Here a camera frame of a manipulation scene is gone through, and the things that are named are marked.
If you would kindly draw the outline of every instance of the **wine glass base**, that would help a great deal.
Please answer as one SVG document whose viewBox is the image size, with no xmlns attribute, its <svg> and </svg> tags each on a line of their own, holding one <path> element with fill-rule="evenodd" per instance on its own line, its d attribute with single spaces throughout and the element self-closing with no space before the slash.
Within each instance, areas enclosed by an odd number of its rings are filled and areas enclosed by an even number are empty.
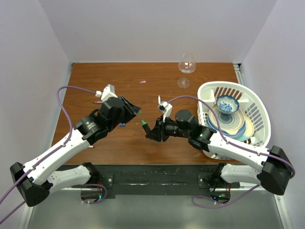
<svg viewBox="0 0 305 229">
<path fill-rule="evenodd" d="M 190 85 L 190 81 L 186 78 L 180 78 L 177 83 L 181 88 L 187 88 Z"/>
</svg>

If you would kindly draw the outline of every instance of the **green object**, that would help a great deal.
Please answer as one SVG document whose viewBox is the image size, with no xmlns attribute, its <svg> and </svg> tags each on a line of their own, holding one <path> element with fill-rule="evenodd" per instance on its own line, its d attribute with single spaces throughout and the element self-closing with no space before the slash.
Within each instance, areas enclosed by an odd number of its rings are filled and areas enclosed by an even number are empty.
<svg viewBox="0 0 305 229">
<path fill-rule="evenodd" d="M 142 125 L 147 124 L 147 122 L 145 122 L 143 119 L 141 119 L 141 120 L 142 120 Z"/>
</svg>

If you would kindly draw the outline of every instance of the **robotic arm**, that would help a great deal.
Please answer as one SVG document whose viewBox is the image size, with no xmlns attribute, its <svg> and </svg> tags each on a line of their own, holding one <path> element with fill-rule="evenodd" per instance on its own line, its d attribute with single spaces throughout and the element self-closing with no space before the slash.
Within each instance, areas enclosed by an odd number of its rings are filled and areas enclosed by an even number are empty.
<svg viewBox="0 0 305 229">
<path fill-rule="evenodd" d="M 99 172 L 91 163 L 84 163 L 70 170 L 56 170 L 72 156 L 106 137 L 119 123 L 128 123 L 141 111 L 139 107 L 128 102 L 123 96 L 117 97 L 114 86 L 110 84 L 103 92 L 97 92 L 96 96 L 101 98 L 101 108 L 92 111 L 75 125 L 68 143 L 64 144 L 64 141 L 69 134 L 37 158 L 24 165 L 16 162 L 10 167 L 14 182 L 25 172 L 32 170 L 17 185 L 29 207 L 41 203 L 49 194 L 60 189 L 96 183 L 99 179 Z M 60 145 L 62 147 L 59 150 L 33 168 L 37 161 L 46 157 Z"/>
<path fill-rule="evenodd" d="M 154 141 L 166 141 L 169 136 L 184 137 L 188 143 L 198 150 L 218 153 L 234 158 L 245 165 L 219 164 L 217 169 L 206 179 L 212 184 L 231 184 L 245 182 L 261 185 L 267 191 L 276 195 L 283 195 L 291 177 L 291 169 L 272 157 L 253 154 L 248 150 L 257 151 L 266 155 L 274 155 L 289 162 L 285 152 L 273 146 L 272 149 L 251 146 L 226 137 L 230 143 L 242 145 L 237 148 L 225 142 L 220 133 L 214 129 L 198 124 L 195 116 L 188 110 L 178 111 L 175 120 L 170 119 L 172 105 L 159 102 L 159 110 L 163 112 L 156 119 L 155 127 L 150 130 L 147 124 L 143 125 L 146 138 Z"/>
</svg>

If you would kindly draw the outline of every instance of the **gray floor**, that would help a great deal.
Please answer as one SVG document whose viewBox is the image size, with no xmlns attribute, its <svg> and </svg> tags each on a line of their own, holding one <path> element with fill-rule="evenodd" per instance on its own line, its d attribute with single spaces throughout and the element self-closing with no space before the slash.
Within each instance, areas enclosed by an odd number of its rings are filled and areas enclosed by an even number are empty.
<svg viewBox="0 0 305 229">
<path fill-rule="evenodd" d="M 232 198 L 242 194 L 237 190 Z M 198 203 L 212 204 L 208 200 Z M 255 190 L 231 206 L 203 209 L 190 196 L 117 196 L 81 204 L 80 190 L 52 194 L 33 208 L 28 229 L 282 229 L 272 194 Z"/>
</svg>

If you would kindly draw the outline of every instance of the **stack of dishes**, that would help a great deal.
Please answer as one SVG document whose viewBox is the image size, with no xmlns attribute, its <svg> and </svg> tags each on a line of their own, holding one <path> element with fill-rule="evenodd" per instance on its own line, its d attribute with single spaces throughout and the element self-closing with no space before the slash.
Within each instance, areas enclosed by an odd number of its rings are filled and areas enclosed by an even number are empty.
<svg viewBox="0 0 305 229">
<path fill-rule="evenodd" d="M 253 123 L 239 109 L 239 103 L 234 97 L 229 95 L 220 96 L 212 109 L 219 120 L 223 135 L 238 141 L 245 141 L 254 134 Z M 208 114 L 207 124 L 210 128 L 219 131 L 212 111 Z"/>
</svg>

